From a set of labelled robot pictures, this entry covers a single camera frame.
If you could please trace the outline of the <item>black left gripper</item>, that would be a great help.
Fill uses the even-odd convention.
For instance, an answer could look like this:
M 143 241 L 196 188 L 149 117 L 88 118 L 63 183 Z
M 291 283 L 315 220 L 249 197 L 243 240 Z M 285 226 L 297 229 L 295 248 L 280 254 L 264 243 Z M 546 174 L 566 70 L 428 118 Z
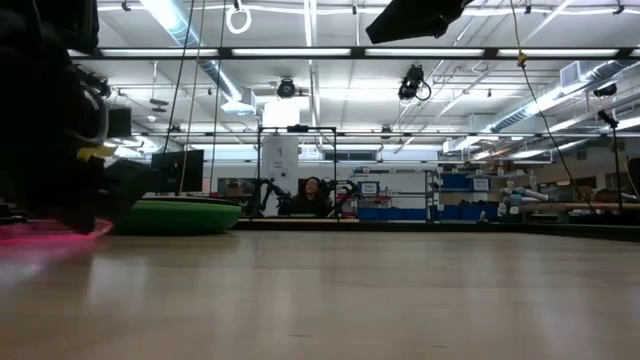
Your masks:
M 0 195 L 81 234 L 115 218 L 114 198 L 89 198 L 104 161 L 78 156 L 97 144 L 103 119 L 64 50 L 0 49 Z

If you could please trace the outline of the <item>pink translucent plastic plate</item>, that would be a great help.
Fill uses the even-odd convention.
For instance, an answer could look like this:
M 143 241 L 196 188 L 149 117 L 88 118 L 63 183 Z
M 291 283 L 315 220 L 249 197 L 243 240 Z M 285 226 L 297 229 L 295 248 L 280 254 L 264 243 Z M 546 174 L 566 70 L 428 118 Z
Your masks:
M 95 228 L 87 233 L 78 233 L 67 226 L 50 220 L 36 222 L 17 222 L 0 225 L 0 246 L 93 241 L 113 228 L 109 221 L 98 219 Z

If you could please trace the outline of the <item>green bowl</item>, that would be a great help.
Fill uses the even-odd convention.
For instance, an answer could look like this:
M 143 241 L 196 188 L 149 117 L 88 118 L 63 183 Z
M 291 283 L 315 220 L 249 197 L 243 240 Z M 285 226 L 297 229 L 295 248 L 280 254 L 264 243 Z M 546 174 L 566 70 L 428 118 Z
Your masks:
M 199 236 L 223 233 L 243 214 L 234 202 L 194 197 L 155 197 L 137 201 L 113 222 L 124 236 Z

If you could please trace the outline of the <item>black computer monitor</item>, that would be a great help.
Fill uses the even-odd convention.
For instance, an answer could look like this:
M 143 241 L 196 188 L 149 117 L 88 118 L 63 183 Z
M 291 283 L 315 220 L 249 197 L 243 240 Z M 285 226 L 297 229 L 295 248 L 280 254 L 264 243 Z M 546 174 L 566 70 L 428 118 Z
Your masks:
M 154 171 L 151 192 L 201 192 L 203 189 L 203 150 L 153 154 L 151 168 Z

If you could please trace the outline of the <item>blue shelf bins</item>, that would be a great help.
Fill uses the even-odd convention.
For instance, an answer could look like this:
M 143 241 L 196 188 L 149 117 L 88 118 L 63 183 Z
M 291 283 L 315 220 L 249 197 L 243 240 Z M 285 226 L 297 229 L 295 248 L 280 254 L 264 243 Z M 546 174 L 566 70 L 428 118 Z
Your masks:
M 462 173 L 444 173 L 440 188 L 449 192 L 489 192 L 491 179 L 483 176 L 471 176 Z

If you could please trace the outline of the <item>white cabinet pillar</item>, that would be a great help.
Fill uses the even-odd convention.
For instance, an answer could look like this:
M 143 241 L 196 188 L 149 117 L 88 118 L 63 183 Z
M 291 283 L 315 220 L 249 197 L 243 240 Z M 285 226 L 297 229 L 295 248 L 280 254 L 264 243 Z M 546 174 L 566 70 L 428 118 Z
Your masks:
M 297 137 L 274 135 L 262 143 L 260 177 L 283 191 L 296 195 L 299 180 L 299 143 Z

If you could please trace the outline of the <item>row of blue bins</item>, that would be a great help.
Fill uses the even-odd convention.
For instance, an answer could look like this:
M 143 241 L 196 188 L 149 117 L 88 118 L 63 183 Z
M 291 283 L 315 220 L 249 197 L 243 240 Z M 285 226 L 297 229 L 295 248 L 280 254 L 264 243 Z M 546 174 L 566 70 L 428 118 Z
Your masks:
M 497 207 L 492 205 L 445 205 L 442 210 L 432 205 L 426 208 L 360 208 L 357 216 L 362 221 L 477 221 L 485 213 L 489 220 L 497 217 Z

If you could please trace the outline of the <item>black table edge strip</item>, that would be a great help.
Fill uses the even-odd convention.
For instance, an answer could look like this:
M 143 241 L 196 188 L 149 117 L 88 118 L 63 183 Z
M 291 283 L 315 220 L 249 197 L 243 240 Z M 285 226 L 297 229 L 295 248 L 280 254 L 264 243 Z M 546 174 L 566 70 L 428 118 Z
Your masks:
M 231 230 L 320 232 L 522 233 L 640 243 L 640 227 L 544 223 L 385 223 L 349 220 L 241 219 Z

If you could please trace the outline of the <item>person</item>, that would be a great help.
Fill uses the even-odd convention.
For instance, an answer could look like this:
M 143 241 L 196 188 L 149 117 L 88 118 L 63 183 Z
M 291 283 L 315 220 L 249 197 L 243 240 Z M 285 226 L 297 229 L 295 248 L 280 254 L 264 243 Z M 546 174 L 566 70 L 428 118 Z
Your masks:
M 292 199 L 289 212 L 325 218 L 330 214 L 331 208 L 332 202 L 328 193 L 323 190 L 321 180 L 317 177 L 309 177 L 305 182 L 304 190 Z

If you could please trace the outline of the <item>black tripod stand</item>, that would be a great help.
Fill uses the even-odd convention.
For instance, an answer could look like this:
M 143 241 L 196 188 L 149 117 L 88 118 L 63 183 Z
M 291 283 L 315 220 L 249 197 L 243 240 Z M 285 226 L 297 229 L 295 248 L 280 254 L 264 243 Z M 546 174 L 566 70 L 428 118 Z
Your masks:
M 617 132 L 616 132 L 616 129 L 618 127 L 618 122 L 613 117 L 611 117 L 605 110 L 599 110 L 597 112 L 597 115 L 610 128 L 611 138 L 612 138 L 612 148 L 613 148 L 613 153 L 614 153 L 614 165 L 615 165 L 615 179 L 616 179 L 616 193 L 617 193 L 618 212 L 619 212 L 619 214 L 622 214 L 622 212 L 624 210 L 624 206 L 623 206 L 623 198 L 622 198 L 620 166 L 619 166 L 619 152 L 618 152 L 618 141 L 617 141 Z

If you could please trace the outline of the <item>long wooden bench top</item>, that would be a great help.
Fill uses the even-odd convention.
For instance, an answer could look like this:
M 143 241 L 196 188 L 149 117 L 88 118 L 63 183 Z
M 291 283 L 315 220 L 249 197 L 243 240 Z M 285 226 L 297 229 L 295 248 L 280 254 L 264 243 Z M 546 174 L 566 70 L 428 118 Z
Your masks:
M 617 203 L 529 203 L 519 206 L 521 212 L 569 210 L 618 210 Z

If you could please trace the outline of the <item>black overhead frame bar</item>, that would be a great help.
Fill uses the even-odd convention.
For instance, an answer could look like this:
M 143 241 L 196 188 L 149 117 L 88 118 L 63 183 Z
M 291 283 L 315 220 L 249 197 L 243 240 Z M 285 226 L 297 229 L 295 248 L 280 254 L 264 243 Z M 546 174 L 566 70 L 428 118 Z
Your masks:
M 91 54 L 70 51 L 74 60 L 244 60 L 244 59 L 414 59 L 414 60 L 640 60 L 640 47 L 499 48 L 499 47 L 203 47 L 100 48 Z

